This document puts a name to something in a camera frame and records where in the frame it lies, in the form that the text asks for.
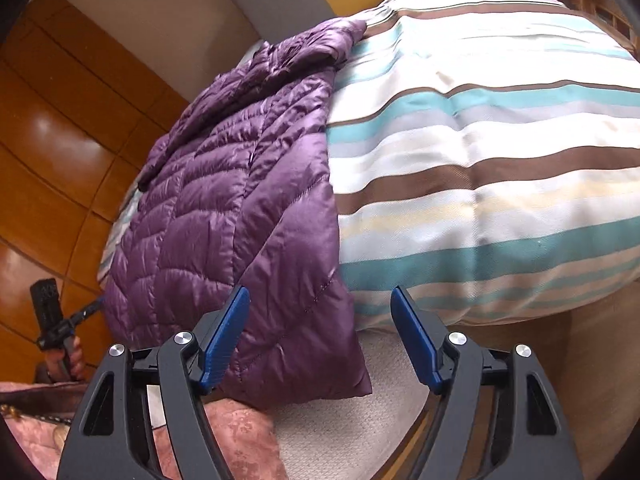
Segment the room floor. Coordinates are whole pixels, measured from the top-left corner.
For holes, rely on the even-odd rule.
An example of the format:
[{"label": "room floor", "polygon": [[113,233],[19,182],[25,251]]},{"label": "room floor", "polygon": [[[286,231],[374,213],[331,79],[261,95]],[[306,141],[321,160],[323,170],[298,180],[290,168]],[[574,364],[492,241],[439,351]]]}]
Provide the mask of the room floor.
[{"label": "room floor", "polygon": [[[54,277],[69,315],[96,273],[120,202],[186,101],[66,0],[33,0],[0,49],[0,381],[42,360],[29,286]],[[78,329],[89,364],[112,343]]]}]

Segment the handheld tool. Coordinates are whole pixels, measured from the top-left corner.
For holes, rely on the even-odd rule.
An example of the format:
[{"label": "handheld tool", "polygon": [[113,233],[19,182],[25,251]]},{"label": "handheld tool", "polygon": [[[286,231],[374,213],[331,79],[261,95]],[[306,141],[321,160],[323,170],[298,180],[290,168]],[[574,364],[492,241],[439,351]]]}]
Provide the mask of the handheld tool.
[{"label": "handheld tool", "polygon": [[[222,380],[248,309],[248,291],[237,287],[224,308],[162,346],[133,352],[111,346],[74,417],[58,480],[165,479],[151,430],[148,384],[160,385],[181,477],[232,480],[200,396]],[[494,387],[494,412],[474,480],[583,479],[562,409],[531,348],[482,348],[463,333],[450,333],[436,314],[417,310],[399,287],[392,291],[391,314],[418,379],[440,397],[410,480],[458,478],[481,386]],[[18,459],[10,465],[18,467]],[[20,467],[22,478],[31,478],[33,471]]]},{"label": "handheld tool", "polygon": [[40,351],[60,348],[65,351],[62,362],[66,380],[71,380],[71,362],[69,355],[74,350],[76,326],[102,308],[100,299],[93,301],[83,309],[65,319],[60,306],[60,295],[56,280],[48,278],[38,280],[30,287],[33,309],[40,326],[40,336],[36,341]]},{"label": "handheld tool", "polygon": [[391,293],[391,316],[418,380],[440,396],[410,480],[458,478],[481,386],[494,387],[494,409],[475,480],[582,480],[562,408],[530,347],[490,350],[449,333],[401,287]]}]

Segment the pink blanket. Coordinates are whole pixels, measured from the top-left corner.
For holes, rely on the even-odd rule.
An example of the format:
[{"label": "pink blanket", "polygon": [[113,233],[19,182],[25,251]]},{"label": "pink blanket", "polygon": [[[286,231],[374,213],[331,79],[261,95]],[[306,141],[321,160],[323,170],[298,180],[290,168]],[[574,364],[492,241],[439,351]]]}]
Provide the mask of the pink blanket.
[{"label": "pink blanket", "polygon": [[[0,383],[0,392],[42,388],[42,384]],[[273,421],[263,412],[231,399],[205,405],[207,419],[235,480],[287,480]],[[38,471],[55,480],[64,428],[28,416],[7,418],[9,429]],[[180,479],[166,427],[154,430],[162,473]]]}]

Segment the metal screw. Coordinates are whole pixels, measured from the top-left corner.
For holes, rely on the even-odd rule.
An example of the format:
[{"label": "metal screw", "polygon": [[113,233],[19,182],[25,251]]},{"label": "metal screw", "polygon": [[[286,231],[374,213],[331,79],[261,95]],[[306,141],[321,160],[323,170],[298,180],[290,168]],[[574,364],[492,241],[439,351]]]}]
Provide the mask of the metal screw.
[{"label": "metal screw", "polygon": [[178,332],[174,336],[174,341],[177,342],[178,345],[186,345],[192,338],[191,332]]},{"label": "metal screw", "polygon": [[516,354],[520,357],[530,357],[531,356],[531,348],[527,345],[518,345],[516,346]]},{"label": "metal screw", "polygon": [[117,343],[109,348],[109,355],[113,357],[118,357],[119,355],[124,354],[124,345]]},{"label": "metal screw", "polygon": [[451,332],[449,334],[449,341],[451,341],[454,345],[463,345],[466,343],[466,335],[462,332]]}]

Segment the quilted jacket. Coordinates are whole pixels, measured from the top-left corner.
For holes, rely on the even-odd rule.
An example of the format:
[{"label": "quilted jacket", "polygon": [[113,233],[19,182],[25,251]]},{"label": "quilted jacket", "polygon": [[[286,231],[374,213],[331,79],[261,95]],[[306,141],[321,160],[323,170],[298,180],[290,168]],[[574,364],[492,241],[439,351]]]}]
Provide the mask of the quilted jacket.
[{"label": "quilted jacket", "polygon": [[241,283],[252,306],[226,394],[265,408],[371,392],[324,134],[336,69],[365,27],[336,19],[265,43],[156,142],[106,287],[117,339],[158,345]]}]

